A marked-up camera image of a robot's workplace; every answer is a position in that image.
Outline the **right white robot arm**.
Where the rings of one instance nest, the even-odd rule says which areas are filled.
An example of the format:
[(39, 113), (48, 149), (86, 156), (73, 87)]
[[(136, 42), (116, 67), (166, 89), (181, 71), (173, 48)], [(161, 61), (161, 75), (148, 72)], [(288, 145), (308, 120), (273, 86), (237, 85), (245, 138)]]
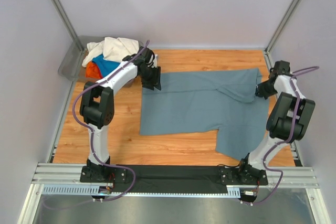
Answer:
[(304, 137), (316, 103), (299, 90), (297, 77), (318, 69), (318, 66), (313, 66), (292, 72), (289, 62), (277, 61), (270, 70), (268, 80), (257, 86), (258, 97), (276, 95), (277, 100), (266, 123), (267, 136), (239, 163), (236, 177), (241, 183), (264, 179), (266, 171), (272, 170), (268, 164), (276, 154)]

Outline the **grey-blue t shirt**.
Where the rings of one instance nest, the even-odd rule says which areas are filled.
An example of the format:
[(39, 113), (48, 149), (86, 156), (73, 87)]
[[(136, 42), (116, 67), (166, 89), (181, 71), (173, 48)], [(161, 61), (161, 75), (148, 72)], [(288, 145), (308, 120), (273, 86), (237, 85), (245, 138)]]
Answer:
[(259, 69), (161, 74), (160, 90), (142, 90), (141, 135), (217, 131), (216, 151), (234, 159), (266, 133), (269, 102), (255, 95)]

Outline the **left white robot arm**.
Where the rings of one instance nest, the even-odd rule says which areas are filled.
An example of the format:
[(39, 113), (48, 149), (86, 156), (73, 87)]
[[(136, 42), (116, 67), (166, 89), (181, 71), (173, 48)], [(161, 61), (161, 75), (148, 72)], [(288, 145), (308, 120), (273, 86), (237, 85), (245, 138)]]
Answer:
[(141, 46), (138, 53), (124, 57), (106, 77), (97, 82), (88, 81), (78, 96), (82, 125), (88, 129), (90, 137), (89, 157), (82, 168), (82, 177), (87, 180), (104, 183), (113, 172), (108, 166), (108, 125), (114, 117), (114, 96), (136, 77), (141, 78), (143, 88), (161, 90), (161, 68), (157, 65), (157, 56), (147, 47)]

